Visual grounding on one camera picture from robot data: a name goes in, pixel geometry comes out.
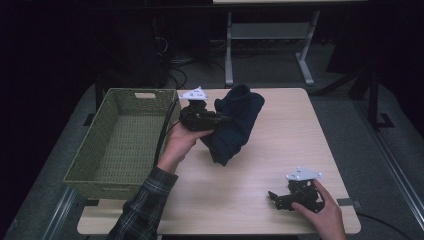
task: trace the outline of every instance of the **metal stand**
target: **metal stand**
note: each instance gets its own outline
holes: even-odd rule
[[[313,85],[306,55],[311,45],[312,37],[318,21],[320,11],[315,11],[310,22],[305,23],[232,23],[231,12],[227,21],[227,52],[225,56],[225,86],[232,86],[233,68],[231,62],[232,39],[305,39],[305,46],[300,53],[296,53],[296,60],[307,85]]]

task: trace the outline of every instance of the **flannel shirt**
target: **flannel shirt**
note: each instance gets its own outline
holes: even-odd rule
[[[177,175],[153,168],[140,191],[124,204],[122,215],[106,239],[156,239],[166,200],[177,179]]]

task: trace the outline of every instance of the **wooden table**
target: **wooden table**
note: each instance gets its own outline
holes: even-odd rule
[[[205,90],[209,110],[228,89]],[[201,142],[179,165],[160,222],[161,235],[307,234],[311,224],[299,213],[276,210],[268,191],[287,195],[285,176],[297,166],[323,173],[321,183],[335,199],[349,198],[343,180],[305,90],[252,89],[265,98],[249,142],[226,167],[215,164]],[[86,206],[78,224],[82,234],[107,234],[123,201],[101,200]],[[352,206],[341,207],[345,230],[358,233]]]

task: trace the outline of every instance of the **dark blue cloth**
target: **dark blue cloth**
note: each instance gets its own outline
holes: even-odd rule
[[[265,103],[258,93],[245,84],[233,87],[222,99],[215,100],[215,110],[222,116],[232,118],[229,126],[220,127],[202,142],[209,148],[213,161],[226,166],[228,161],[245,145],[250,137],[256,118]]]

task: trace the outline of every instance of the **wicker basket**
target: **wicker basket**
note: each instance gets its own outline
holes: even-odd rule
[[[175,90],[109,89],[64,182],[88,198],[134,196],[153,168],[163,122],[177,97]],[[180,109],[178,102],[170,124]]]

